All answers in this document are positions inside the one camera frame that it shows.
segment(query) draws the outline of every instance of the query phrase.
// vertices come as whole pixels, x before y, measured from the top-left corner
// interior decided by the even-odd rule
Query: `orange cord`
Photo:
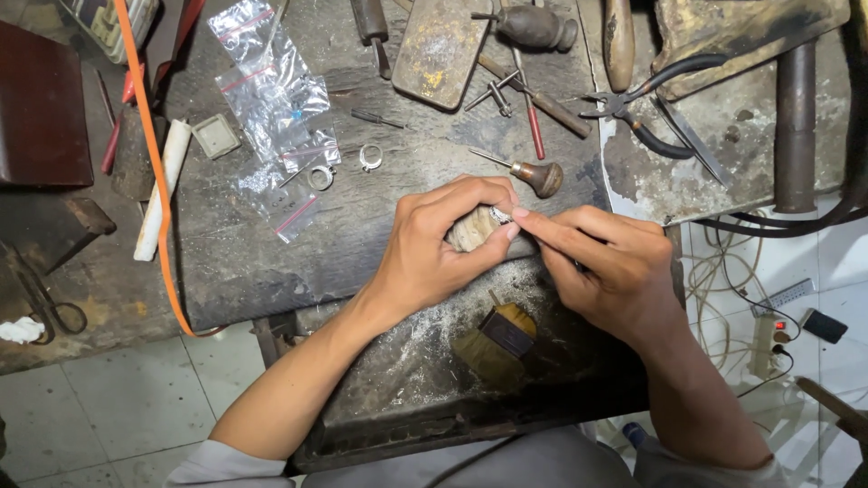
[[[127,51],[127,60],[129,62],[130,71],[133,73],[140,72],[141,65],[139,64],[139,55],[135,52],[135,39],[133,38],[133,28],[129,25],[129,13],[127,12],[127,4],[124,0],[115,0],[115,10],[117,11],[117,20],[121,25],[121,35],[123,36],[123,48]],[[141,115],[141,127],[145,133],[145,141],[148,143],[148,154],[151,156],[151,165],[154,167],[154,176],[156,177],[157,191],[160,192],[160,204],[162,206],[163,218],[160,224],[160,233],[158,234],[157,242],[159,243],[160,252],[160,270],[163,275],[163,282],[166,283],[166,291],[168,292],[168,300],[172,304],[175,318],[181,324],[186,335],[192,337],[207,337],[214,335],[226,326],[217,327],[214,330],[204,333],[194,333],[187,323],[187,318],[184,317],[184,311],[181,309],[181,301],[178,300],[178,293],[174,289],[174,281],[172,280],[172,269],[169,267],[168,247],[166,246],[166,238],[168,235],[169,225],[172,223],[172,208],[169,206],[171,202],[168,190],[166,189],[166,174],[163,172],[162,161],[160,160],[160,149],[157,147],[157,138],[154,133],[154,124],[151,121],[151,108],[148,99],[148,94],[145,92],[145,83],[140,76],[132,76],[133,86],[135,87],[135,99],[139,101],[139,115]]]

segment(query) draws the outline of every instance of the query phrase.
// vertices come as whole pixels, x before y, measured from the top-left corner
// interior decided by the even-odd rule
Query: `black-handled pliers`
[[[646,147],[657,153],[672,159],[689,159],[694,157],[696,152],[692,148],[683,148],[681,146],[673,146],[661,141],[656,135],[642,125],[636,117],[627,109],[627,104],[633,100],[644,96],[651,91],[654,91],[663,83],[675,78],[678,75],[689,73],[691,71],[699,71],[700,69],[716,68],[727,61],[727,56],[723,54],[699,54],[688,58],[676,61],[661,69],[656,75],[648,78],[646,82],[640,85],[639,88],[627,93],[614,94],[607,92],[588,93],[585,98],[604,102],[605,105],[601,109],[590,112],[582,112],[582,117],[600,118],[605,116],[613,116],[616,119],[622,119],[630,125],[636,137],[645,144]]]

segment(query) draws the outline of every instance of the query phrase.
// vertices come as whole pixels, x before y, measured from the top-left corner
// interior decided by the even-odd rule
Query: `workbench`
[[[185,118],[196,124],[222,113],[242,134],[214,83],[233,65],[203,22],[232,3],[205,3],[193,37],[175,64],[178,71],[164,90],[160,111],[169,120]],[[592,109],[581,96],[608,89],[599,2],[578,0],[577,5],[556,0],[547,5],[580,19],[584,36],[580,33],[567,54],[525,54],[529,83],[575,112]],[[383,6],[391,36],[385,47],[394,59],[407,14],[391,0],[383,0]],[[639,46],[635,84],[648,76],[654,56],[651,16],[635,12]],[[177,270],[181,301],[197,331],[297,310],[290,335],[310,333],[333,313],[339,304],[335,300],[352,296],[376,270],[398,198],[430,190],[461,173],[506,175],[504,168],[470,154],[467,148],[509,160],[536,160],[520,109],[523,99],[515,91],[504,91],[516,107],[511,118],[501,117],[488,102],[470,112],[447,114],[397,94],[378,77],[345,0],[293,1],[284,24],[311,72],[325,77],[343,161],[333,186],[320,194],[323,207],[314,223],[287,245],[235,188],[253,151],[242,146],[211,161],[196,141],[191,142],[175,192],[169,255]],[[838,34],[824,35],[817,49],[816,189],[827,192],[840,185],[844,174],[849,85]],[[509,50],[495,36],[488,37],[483,53],[502,65],[513,65]],[[82,62],[99,65],[112,93],[119,92],[121,69],[112,70],[100,56],[82,54]],[[91,156],[98,172],[110,126],[90,69],[82,66],[82,73]],[[490,73],[477,67],[467,94],[481,93],[491,79]],[[766,63],[676,104],[733,173],[736,183],[728,192],[695,159],[672,161],[650,153],[623,122],[601,122],[599,129],[592,124],[595,130],[581,140],[542,112],[546,159],[561,163],[564,183],[546,201],[537,199],[520,181],[514,183],[516,191],[525,207],[546,214],[587,204],[663,224],[766,204],[773,189],[774,84],[774,62]],[[351,118],[350,108],[408,122],[409,128],[398,130]],[[632,109],[661,138],[675,141],[647,98],[635,102]],[[743,111],[753,117],[742,120]],[[740,134],[737,142],[724,136],[733,127]],[[358,151],[368,142],[384,151],[382,166],[370,174],[358,162]],[[114,194],[107,177],[97,174],[95,178],[92,188],[73,193],[94,199],[118,229],[98,238],[46,279],[56,300],[74,302],[85,311],[89,328],[77,336],[59,335],[45,347],[0,344],[0,374],[166,339],[180,331],[159,264],[132,260],[141,224],[137,204]],[[418,414],[422,421],[434,422],[419,427],[429,429],[428,433],[454,427],[437,424],[443,408],[477,405],[493,394],[456,362],[449,349],[452,339],[478,325],[490,310],[489,290],[502,301],[514,300],[526,307],[537,320],[541,337],[531,360],[535,366],[528,369],[533,386],[543,390],[539,398],[562,395],[557,385],[571,386],[569,404],[577,409],[572,417],[542,409],[539,418],[531,420],[578,421],[643,408],[644,372],[636,357],[622,343],[564,310],[547,279],[532,240],[520,236],[508,262],[444,304],[417,313],[375,340],[332,396],[320,426],[331,422],[359,429],[369,421],[392,428],[402,415]],[[14,310],[15,304],[0,307],[3,316],[11,316]],[[582,401],[588,397],[595,398],[593,405]],[[516,411],[501,407],[499,419]],[[465,427],[462,435],[467,439],[510,433],[509,428],[480,432]]]

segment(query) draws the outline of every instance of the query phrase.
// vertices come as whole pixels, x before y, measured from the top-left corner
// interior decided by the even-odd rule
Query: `phone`
[[[812,333],[822,340],[831,342],[832,344],[838,344],[841,336],[847,332],[847,328],[848,327],[841,322],[838,322],[832,317],[814,308],[811,309],[811,313],[808,315],[805,324],[802,326],[802,330]]]

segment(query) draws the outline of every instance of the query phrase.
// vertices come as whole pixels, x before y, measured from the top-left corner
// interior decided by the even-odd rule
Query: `gray sleeve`
[[[199,449],[168,475],[163,488],[295,488],[283,476],[286,461],[254,458],[216,440],[206,440]]]
[[[642,488],[788,488],[784,469],[777,459],[758,470],[742,471],[692,463],[649,437],[636,456],[633,477]]]

